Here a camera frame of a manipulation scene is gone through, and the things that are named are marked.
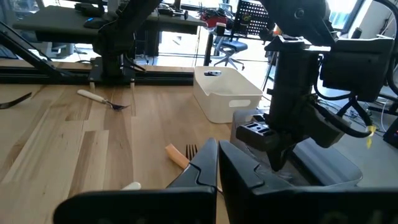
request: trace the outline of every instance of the table leg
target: table leg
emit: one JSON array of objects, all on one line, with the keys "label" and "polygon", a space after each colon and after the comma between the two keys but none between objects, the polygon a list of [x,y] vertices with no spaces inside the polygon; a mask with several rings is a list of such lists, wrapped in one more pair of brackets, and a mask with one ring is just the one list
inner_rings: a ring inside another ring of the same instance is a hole
[{"label": "table leg", "polygon": [[210,64],[210,55],[211,55],[211,47],[213,46],[213,37],[214,35],[211,33],[209,33],[209,36],[207,37],[205,61],[203,62],[203,66],[209,66]]}]

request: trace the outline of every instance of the pegboard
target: pegboard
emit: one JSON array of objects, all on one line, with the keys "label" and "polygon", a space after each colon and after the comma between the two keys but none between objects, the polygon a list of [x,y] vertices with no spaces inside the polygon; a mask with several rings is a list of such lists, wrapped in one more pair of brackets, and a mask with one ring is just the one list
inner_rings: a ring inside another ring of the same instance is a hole
[{"label": "pegboard", "polygon": [[[249,24],[245,23],[244,17],[250,16]],[[256,4],[249,1],[240,0],[236,16],[234,20],[234,33],[242,35],[259,35],[261,30],[271,22],[268,16],[268,12],[264,9],[262,4]]]}]

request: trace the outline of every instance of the black desk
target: black desk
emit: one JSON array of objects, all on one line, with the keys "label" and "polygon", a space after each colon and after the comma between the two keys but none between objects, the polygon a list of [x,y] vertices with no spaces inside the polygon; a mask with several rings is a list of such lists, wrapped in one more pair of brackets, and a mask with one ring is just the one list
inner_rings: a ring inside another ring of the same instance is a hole
[{"label": "black desk", "polygon": [[[72,8],[48,6],[15,22],[13,28],[35,31],[39,41],[92,44],[98,29],[83,27],[88,18]],[[153,12],[143,26],[148,30],[197,34],[198,26],[207,26],[207,23],[192,16],[187,20],[166,15],[158,17]]]}]

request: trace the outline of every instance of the orange handle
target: orange handle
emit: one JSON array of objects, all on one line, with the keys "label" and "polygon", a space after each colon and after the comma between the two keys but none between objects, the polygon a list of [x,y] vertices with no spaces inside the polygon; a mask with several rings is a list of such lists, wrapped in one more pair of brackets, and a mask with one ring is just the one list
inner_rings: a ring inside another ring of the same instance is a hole
[{"label": "orange handle", "polygon": [[181,168],[185,169],[188,166],[189,160],[173,144],[169,144],[165,149],[169,158]]}]

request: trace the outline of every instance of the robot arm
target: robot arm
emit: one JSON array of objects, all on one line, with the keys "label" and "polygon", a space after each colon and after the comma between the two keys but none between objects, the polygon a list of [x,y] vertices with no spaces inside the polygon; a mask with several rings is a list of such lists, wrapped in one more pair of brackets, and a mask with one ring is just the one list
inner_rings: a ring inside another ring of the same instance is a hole
[{"label": "robot arm", "polygon": [[[365,138],[371,134],[372,122],[358,101],[377,99],[387,77],[392,90],[398,88],[392,80],[395,65],[394,39],[334,39],[328,22],[329,9],[325,0],[262,0],[271,19],[282,31],[293,37],[303,36],[313,45],[329,46],[330,50],[310,50],[302,40],[276,37],[266,48],[278,52],[274,88],[265,125],[250,123],[236,130],[236,137],[249,146],[266,151],[271,167],[283,168],[295,145],[312,138],[321,147],[330,147],[344,134]],[[388,0],[377,0],[396,17],[398,9]],[[323,96],[317,88],[318,77],[323,86],[346,90],[339,97]],[[337,114],[318,104],[318,97],[327,100],[349,99]],[[342,118],[352,106],[369,128],[354,130]]]},{"label": "robot arm", "polygon": [[261,0],[270,18],[287,35],[305,37],[313,45],[332,46],[330,10],[325,0]]}]

